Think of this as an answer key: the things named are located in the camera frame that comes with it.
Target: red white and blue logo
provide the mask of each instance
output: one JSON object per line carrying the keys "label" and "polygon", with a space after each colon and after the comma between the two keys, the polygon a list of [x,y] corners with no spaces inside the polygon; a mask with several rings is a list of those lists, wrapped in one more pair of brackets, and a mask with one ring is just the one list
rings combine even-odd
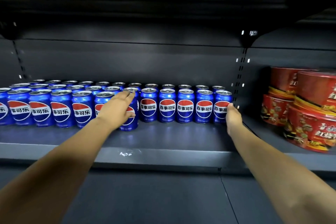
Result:
{"label": "red white and blue logo", "polygon": [[183,117],[187,118],[193,114],[194,103],[189,99],[182,99],[177,102],[177,113]]}
{"label": "red white and blue logo", "polygon": [[201,100],[196,104],[196,113],[201,118],[208,118],[212,113],[212,102],[209,100]]}
{"label": "red white and blue logo", "polygon": [[150,98],[144,98],[140,101],[141,113],[146,117],[150,117],[156,112],[156,106],[155,100]]}
{"label": "red white and blue logo", "polygon": [[9,100],[7,103],[13,115],[13,118],[16,121],[25,120],[32,113],[32,110],[29,104],[25,102],[17,101],[17,100]]}
{"label": "red white and blue logo", "polygon": [[100,109],[103,107],[104,104],[96,104],[94,107],[94,110],[96,112],[96,116],[98,115],[98,113],[100,112]]}
{"label": "red white and blue logo", "polygon": [[57,122],[64,122],[71,115],[70,107],[60,102],[51,102],[52,113]]}
{"label": "red white and blue logo", "polygon": [[[131,106],[129,106],[127,108],[126,112],[132,112],[132,113],[135,114],[135,111],[134,111],[134,109]],[[123,126],[127,126],[127,125],[131,124],[134,121],[134,118],[135,117],[128,118],[127,121],[123,124]]]}
{"label": "red white and blue logo", "polygon": [[0,102],[0,120],[8,114],[8,107]]}
{"label": "red white and blue logo", "polygon": [[159,110],[163,117],[169,118],[174,115],[176,102],[172,99],[161,100]]}
{"label": "red white and blue logo", "polygon": [[78,123],[85,123],[91,119],[92,109],[88,105],[82,103],[73,103],[72,108]]}
{"label": "red white and blue logo", "polygon": [[31,101],[29,105],[33,118],[37,122],[45,121],[51,115],[51,108],[45,103]]}
{"label": "red white and blue logo", "polygon": [[213,113],[218,119],[225,119],[227,110],[230,102],[228,101],[218,101],[213,106]]}

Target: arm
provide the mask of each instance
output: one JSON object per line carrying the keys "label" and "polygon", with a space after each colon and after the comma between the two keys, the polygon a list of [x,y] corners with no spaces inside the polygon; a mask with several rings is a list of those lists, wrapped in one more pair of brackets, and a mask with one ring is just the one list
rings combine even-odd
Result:
{"label": "arm", "polygon": [[336,223],[336,191],[318,176],[256,137],[232,104],[227,132],[285,223]]}
{"label": "arm", "polygon": [[59,223],[108,135],[129,117],[134,93],[120,92],[74,136],[0,190],[0,223]]}

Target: pepsi can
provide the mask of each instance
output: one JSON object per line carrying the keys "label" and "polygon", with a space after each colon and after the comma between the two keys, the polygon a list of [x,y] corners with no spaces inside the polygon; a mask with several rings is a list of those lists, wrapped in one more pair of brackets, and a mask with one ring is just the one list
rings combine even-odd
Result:
{"label": "pepsi can", "polygon": [[177,95],[176,121],[189,123],[193,120],[195,95],[193,90],[181,89]]}
{"label": "pepsi can", "polygon": [[130,83],[128,85],[129,88],[137,88],[139,92],[141,92],[141,86],[142,84],[138,82]]}
{"label": "pepsi can", "polygon": [[93,95],[97,95],[99,92],[103,91],[102,87],[97,85],[86,87],[86,90],[92,91]]}
{"label": "pepsi can", "polygon": [[65,84],[55,84],[47,87],[47,89],[51,90],[51,92],[55,92],[57,90],[66,90],[66,88],[67,86]]}
{"label": "pepsi can", "polygon": [[55,124],[50,105],[51,90],[35,90],[29,93],[29,106],[36,126],[48,127]]}
{"label": "pepsi can", "polygon": [[213,94],[211,90],[198,90],[196,93],[195,122],[209,123],[211,120]]}
{"label": "pepsi can", "polygon": [[112,83],[112,86],[118,86],[118,87],[120,87],[121,91],[124,90],[125,85],[126,85],[126,83],[124,83],[124,82],[115,82],[115,83]]}
{"label": "pepsi can", "polygon": [[114,96],[114,93],[110,91],[102,91],[96,95],[96,98],[94,99],[94,110],[96,113],[96,117],[98,113],[100,112],[100,109],[102,108],[102,106],[105,103],[107,103],[113,96]]}
{"label": "pepsi can", "polygon": [[154,88],[141,90],[140,119],[144,122],[152,122],[158,119],[158,91]]}
{"label": "pepsi can", "polygon": [[76,125],[72,109],[72,91],[58,90],[51,93],[51,108],[59,128],[69,128]]}
{"label": "pepsi can", "polygon": [[44,84],[36,83],[36,84],[30,84],[28,88],[30,88],[31,90],[46,90],[48,86],[49,85],[46,83]]}
{"label": "pepsi can", "polygon": [[30,82],[27,82],[27,83],[30,83],[31,85],[34,85],[34,84],[40,84],[40,83],[44,83],[45,80],[44,79],[38,79],[38,80],[32,80]]}
{"label": "pepsi can", "polygon": [[217,90],[225,90],[225,87],[223,86],[212,86],[211,88],[212,88],[213,94],[216,94]]}
{"label": "pepsi can", "polygon": [[123,91],[128,91],[129,93],[135,92],[135,97],[133,98],[132,102],[130,103],[129,107],[127,108],[126,112],[132,112],[135,113],[135,117],[131,117],[127,119],[127,121],[120,126],[120,130],[128,132],[136,129],[138,127],[138,120],[139,120],[139,115],[138,115],[138,100],[139,98],[139,92],[137,88],[124,88]]}
{"label": "pepsi can", "polygon": [[61,80],[51,80],[51,81],[46,81],[44,83],[48,84],[49,86],[53,86],[53,85],[56,85],[56,84],[61,84]]}
{"label": "pepsi can", "polygon": [[181,85],[178,86],[178,88],[179,88],[180,90],[190,90],[190,89],[191,89],[191,86],[188,85],[188,84],[181,84]]}
{"label": "pepsi can", "polygon": [[121,89],[119,86],[109,86],[105,88],[105,91],[111,91],[114,92],[114,94],[117,94],[118,92],[121,92]]}
{"label": "pepsi can", "polygon": [[176,93],[174,89],[162,89],[159,93],[158,120],[163,123],[175,120]]}
{"label": "pepsi can", "polygon": [[78,92],[78,91],[85,90],[85,89],[84,89],[84,85],[71,85],[71,86],[67,86],[66,89],[67,89],[67,90],[71,90],[72,93],[76,93],[76,92]]}
{"label": "pepsi can", "polygon": [[64,81],[61,84],[65,84],[66,86],[77,85],[78,81]]}
{"label": "pepsi can", "polygon": [[72,94],[72,108],[78,127],[83,128],[95,117],[93,104],[93,94],[90,90],[78,91]]}
{"label": "pepsi can", "polygon": [[226,113],[229,103],[232,103],[232,93],[227,90],[217,90],[213,105],[213,121],[216,123],[226,123]]}
{"label": "pepsi can", "polygon": [[106,87],[109,86],[109,82],[96,82],[97,86],[101,86],[101,88],[104,90]]}
{"label": "pepsi can", "polygon": [[29,106],[30,91],[31,89],[8,91],[7,103],[16,125],[27,126],[35,124],[32,110]]}
{"label": "pepsi can", "polygon": [[173,84],[163,84],[162,88],[163,89],[174,89],[175,85],[173,85]]}
{"label": "pepsi can", "polygon": [[157,84],[154,83],[149,83],[145,85],[145,88],[154,88],[154,89],[158,89],[159,86]]}
{"label": "pepsi can", "polygon": [[30,85],[30,83],[16,83],[16,84],[12,84],[11,86],[9,86],[12,90],[21,90],[21,89],[28,89],[28,86]]}
{"label": "pepsi can", "polygon": [[0,88],[0,125],[11,125],[14,123],[7,104],[8,91],[10,90],[11,88]]}
{"label": "pepsi can", "polygon": [[196,90],[208,90],[209,87],[205,85],[196,85],[195,86]]}
{"label": "pepsi can", "polygon": [[93,81],[84,81],[84,82],[79,82],[78,85],[84,85],[84,88],[86,89],[87,87],[92,86]]}

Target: food image on container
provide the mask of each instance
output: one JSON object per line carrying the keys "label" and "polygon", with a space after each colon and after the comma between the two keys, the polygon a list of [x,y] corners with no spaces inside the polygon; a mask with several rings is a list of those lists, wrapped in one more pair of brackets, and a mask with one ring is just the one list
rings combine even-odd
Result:
{"label": "food image on container", "polygon": [[271,83],[268,87],[268,93],[278,98],[294,99],[297,73],[298,71],[306,70],[307,69],[271,67]]}
{"label": "food image on container", "polygon": [[267,123],[284,126],[287,121],[288,106],[292,100],[279,99],[264,94],[260,116]]}
{"label": "food image on container", "polygon": [[284,136],[306,150],[326,153],[336,145],[336,117],[324,117],[290,106]]}
{"label": "food image on container", "polygon": [[300,71],[294,104],[318,112],[336,116],[336,71]]}

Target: red container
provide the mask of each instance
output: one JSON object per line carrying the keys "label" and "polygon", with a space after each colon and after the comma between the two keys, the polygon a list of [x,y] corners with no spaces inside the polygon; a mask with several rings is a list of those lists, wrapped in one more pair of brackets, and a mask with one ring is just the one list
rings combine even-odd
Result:
{"label": "red container", "polygon": [[300,71],[294,104],[336,116],[336,72]]}
{"label": "red container", "polygon": [[288,106],[292,100],[275,98],[264,94],[260,116],[267,123],[284,126],[287,121]]}
{"label": "red container", "polygon": [[284,135],[301,148],[326,153],[336,145],[336,117],[320,116],[291,105]]}
{"label": "red container", "polygon": [[298,71],[310,69],[297,69],[285,67],[271,67],[271,83],[268,93],[282,99],[294,99],[297,85]]}

